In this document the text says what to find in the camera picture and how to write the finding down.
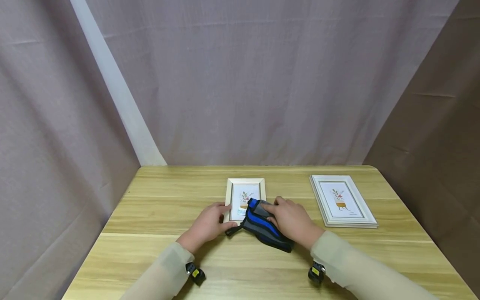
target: white pole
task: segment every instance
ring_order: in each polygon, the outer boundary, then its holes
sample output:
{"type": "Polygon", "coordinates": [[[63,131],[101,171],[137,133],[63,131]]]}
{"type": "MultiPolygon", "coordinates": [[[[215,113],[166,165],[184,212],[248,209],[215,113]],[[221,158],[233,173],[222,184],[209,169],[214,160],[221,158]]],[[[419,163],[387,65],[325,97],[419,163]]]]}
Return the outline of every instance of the white pole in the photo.
{"type": "Polygon", "coordinates": [[[166,165],[85,0],[70,0],[141,166],[166,165]]]}

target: gray curtain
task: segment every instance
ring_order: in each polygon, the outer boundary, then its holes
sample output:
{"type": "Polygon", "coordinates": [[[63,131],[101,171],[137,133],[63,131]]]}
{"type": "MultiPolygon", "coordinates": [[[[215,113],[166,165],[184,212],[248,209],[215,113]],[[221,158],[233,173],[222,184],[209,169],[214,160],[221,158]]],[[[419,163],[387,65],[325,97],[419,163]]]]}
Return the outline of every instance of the gray curtain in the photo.
{"type": "MultiPolygon", "coordinates": [[[[360,164],[456,0],[89,0],[169,164],[360,164]]],[[[0,299],[55,299],[138,168],[67,0],[0,0],[0,299]]]]}
{"type": "Polygon", "coordinates": [[[67,1],[0,1],[0,299],[60,298],[139,167],[67,1]]]}
{"type": "Polygon", "coordinates": [[[88,3],[168,164],[361,164],[456,0],[88,3]]]}
{"type": "Polygon", "coordinates": [[[365,163],[480,296],[480,2],[460,0],[365,163]]]}

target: picture frame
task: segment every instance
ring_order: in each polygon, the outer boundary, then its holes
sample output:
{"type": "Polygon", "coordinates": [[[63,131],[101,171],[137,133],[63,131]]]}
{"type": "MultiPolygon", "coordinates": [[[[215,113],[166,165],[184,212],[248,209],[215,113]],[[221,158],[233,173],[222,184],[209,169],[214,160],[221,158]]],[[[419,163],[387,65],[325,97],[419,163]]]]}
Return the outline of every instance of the picture frame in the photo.
{"type": "Polygon", "coordinates": [[[266,200],[265,179],[228,178],[225,205],[232,204],[232,209],[224,214],[223,221],[234,221],[240,224],[245,218],[247,202],[250,198],[266,200]]]}
{"type": "Polygon", "coordinates": [[[313,193],[327,227],[377,228],[378,223],[348,175],[311,175],[313,193]]]}

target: hand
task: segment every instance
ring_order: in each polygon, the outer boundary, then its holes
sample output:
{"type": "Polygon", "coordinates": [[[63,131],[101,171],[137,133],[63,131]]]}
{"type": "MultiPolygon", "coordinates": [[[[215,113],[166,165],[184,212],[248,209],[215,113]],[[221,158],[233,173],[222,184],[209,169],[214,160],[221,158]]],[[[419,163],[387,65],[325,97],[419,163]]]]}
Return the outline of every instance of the hand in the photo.
{"type": "Polygon", "coordinates": [[[193,222],[190,229],[177,239],[177,243],[190,253],[195,254],[203,244],[215,239],[220,233],[237,226],[236,222],[220,223],[223,214],[231,208],[231,205],[225,206],[223,202],[215,202],[207,206],[193,222]]]}
{"type": "Polygon", "coordinates": [[[325,232],[315,225],[307,211],[300,204],[280,196],[275,198],[275,205],[262,204],[262,207],[275,217],[268,217],[287,238],[310,250],[317,239],[325,232]]]}

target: stack of picture frames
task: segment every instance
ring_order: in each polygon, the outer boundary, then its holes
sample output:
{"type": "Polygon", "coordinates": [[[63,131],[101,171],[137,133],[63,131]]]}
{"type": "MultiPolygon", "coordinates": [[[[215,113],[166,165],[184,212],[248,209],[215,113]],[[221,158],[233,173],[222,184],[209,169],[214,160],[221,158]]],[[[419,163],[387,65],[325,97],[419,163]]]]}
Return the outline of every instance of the stack of picture frames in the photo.
{"type": "Polygon", "coordinates": [[[311,175],[313,193],[327,227],[378,228],[350,176],[311,175]]]}

